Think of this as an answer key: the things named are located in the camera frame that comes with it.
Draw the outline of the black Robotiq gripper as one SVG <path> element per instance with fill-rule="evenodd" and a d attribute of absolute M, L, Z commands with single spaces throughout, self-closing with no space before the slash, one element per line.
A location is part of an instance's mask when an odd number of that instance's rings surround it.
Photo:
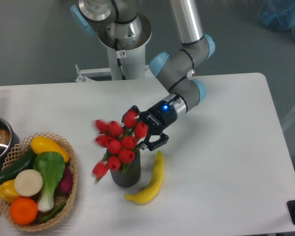
<path fill-rule="evenodd" d="M 125 127 L 135 127 L 139 122 L 138 115 L 136 108 L 130 108 L 122 116 L 121 121 Z M 148 132 L 144 140 L 138 143 L 138 148 L 153 151 L 165 145 L 169 140 L 169 136 L 163 131 L 177 120 L 177 112 L 169 101 L 159 101 L 148 110 L 141 112 L 139 118 L 148 126 Z M 159 139 L 151 142 L 151 136 L 156 135 Z"/>

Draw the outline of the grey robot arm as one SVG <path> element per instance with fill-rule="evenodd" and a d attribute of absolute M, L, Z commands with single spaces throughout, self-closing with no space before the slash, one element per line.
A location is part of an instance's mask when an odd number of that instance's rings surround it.
<path fill-rule="evenodd" d="M 149 69 L 168 91 L 167 97 L 139 113 L 148 125 L 148 137 L 138 147 L 155 150 L 168 141 L 164 130 L 205 98 L 205 85 L 187 75 L 214 53 L 215 43 L 203 33 L 196 3 L 172 0 L 170 9 L 181 48 L 173 56 L 162 52 L 146 64 L 146 44 L 152 30 L 137 4 L 135 0 L 81 0 L 70 12 L 80 30 L 96 34 L 106 47 L 113 80 L 142 79 Z M 149 137 L 154 135 L 159 139 L 151 142 Z"/>

